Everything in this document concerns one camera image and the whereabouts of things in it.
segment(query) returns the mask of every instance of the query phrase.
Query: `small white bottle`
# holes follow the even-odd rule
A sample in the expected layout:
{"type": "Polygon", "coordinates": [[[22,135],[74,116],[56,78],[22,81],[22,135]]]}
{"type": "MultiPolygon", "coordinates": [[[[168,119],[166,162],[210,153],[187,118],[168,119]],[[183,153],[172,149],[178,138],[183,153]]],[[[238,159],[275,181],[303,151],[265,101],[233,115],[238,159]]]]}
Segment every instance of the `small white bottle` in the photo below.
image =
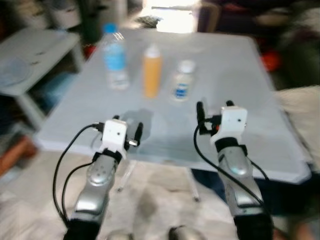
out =
{"type": "Polygon", "coordinates": [[[194,81],[196,64],[191,60],[183,60],[178,65],[177,73],[173,76],[171,89],[172,98],[176,101],[186,101],[194,81]]]}
{"type": "Polygon", "coordinates": [[[103,58],[109,87],[124,90],[130,85],[127,73],[125,39],[118,32],[114,23],[107,23],[103,30],[103,58]]]}

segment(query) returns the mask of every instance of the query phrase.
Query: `light blue table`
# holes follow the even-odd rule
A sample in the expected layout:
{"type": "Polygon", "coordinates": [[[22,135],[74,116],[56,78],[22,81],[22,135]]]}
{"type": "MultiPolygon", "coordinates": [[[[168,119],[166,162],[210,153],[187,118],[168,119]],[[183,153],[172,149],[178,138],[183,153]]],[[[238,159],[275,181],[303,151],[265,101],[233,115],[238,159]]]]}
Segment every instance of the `light blue table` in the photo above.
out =
{"type": "MultiPolygon", "coordinates": [[[[45,149],[62,151],[83,126],[120,115],[130,124],[129,137],[138,122],[144,123],[142,143],[130,149],[129,159],[213,171],[194,149],[196,103],[203,101],[206,112],[214,114],[227,100],[233,100],[248,110],[243,142],[249,156],[271,179],[298,183],[310,174],[305,164],[308,155],[274,98],[269,76],[250,38],[153,30],[123,30],[123,35],[131,87],[125,91],[107,87],[99,48],[38,133],[45,149]],[[161,88],[155,99],[143,96],[142,57],[150,43],[159,45],[164,59],[161,88]],[[177,103],[170,98],[171,74],[183,59],[194,60],[197,69],[189,100],[177,103]]],[[[96,134],[86,131],[71,151],[92,155],[90,144],[96,134]]],[[[199,145],[217,162],[209,136],[200,136],[199,145]]],[[[254,175],[261,177],[256,170],[254,175]]]]}

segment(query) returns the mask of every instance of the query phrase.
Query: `water bottle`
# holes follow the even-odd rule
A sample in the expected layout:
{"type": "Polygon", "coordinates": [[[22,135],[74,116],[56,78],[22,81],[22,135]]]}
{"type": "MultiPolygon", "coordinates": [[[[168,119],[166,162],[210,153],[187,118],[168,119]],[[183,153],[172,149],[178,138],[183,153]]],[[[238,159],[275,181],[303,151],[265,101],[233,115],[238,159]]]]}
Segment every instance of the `water bottle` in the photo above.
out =
{"type": "Polygon", "coordinates": [[[125,39],[114,23],[103,26],[103,60],[106,79],[111,89],[123,90],[129,86],[126,68],[125,39]]]}

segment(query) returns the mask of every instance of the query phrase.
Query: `red object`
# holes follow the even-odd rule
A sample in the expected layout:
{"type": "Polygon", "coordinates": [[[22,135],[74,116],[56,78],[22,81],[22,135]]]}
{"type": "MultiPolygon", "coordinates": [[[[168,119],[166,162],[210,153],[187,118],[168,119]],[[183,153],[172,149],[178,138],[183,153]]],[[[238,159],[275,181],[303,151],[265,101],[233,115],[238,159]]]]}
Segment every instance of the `red object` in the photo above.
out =
{"type": "Polygon", "coordinates": [[[268,72],[273,72],[277,70],[281,65],[280,55],[274,50],[265,52],[261,56],[261,60],[263,62],[265,69],[268,72]]]}
{"type": "Polygon", "coordinates": [[[230,12],[246,12],[248,11],[248,8],[242,7],[240,5],[234,4],[234,3],[227,3],[223,6],[223,10],[230,11],[230,12]]]}
{"type": "Polygon", "coordinates": [[[88,59],[90,58],[91,54],[96,50],[96,46],[95,45],[91,45],[91,44],[88,44],[84,47],[84,55],[85,55],[85,58],[88,59]]]}

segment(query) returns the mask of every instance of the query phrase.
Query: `floor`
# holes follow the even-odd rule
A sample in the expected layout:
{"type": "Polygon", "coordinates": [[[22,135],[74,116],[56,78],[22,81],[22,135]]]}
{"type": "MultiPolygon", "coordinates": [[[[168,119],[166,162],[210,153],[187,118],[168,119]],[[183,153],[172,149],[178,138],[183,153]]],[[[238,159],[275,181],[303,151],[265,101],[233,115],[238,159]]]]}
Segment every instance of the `floor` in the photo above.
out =
{"type": "MultiPolygon", "coordinates": [[[[23,171],[0,181],[0,239],[57,240],[65,227],[54,209],[52,179],[59,154],[40,152],[23,171]]],[[[86,156],[68,154],[58,176],[58,196],[63,180],[75,166],[87,163],[86,156]]],[[[119,180],[128,165],[121,162],[99,240],[108,233],[124,229],[138,240],[165,240],[172,226],[188,225],[207,239],[236,240],[236,230],[228,206],[209,189],[198,186],[201,202],[190,192],[185,168],[138,162],[122,192],[119,180]]],[[[70,179],[66,207],[70,212],[85,181],[85,169],[70,179]]]]}

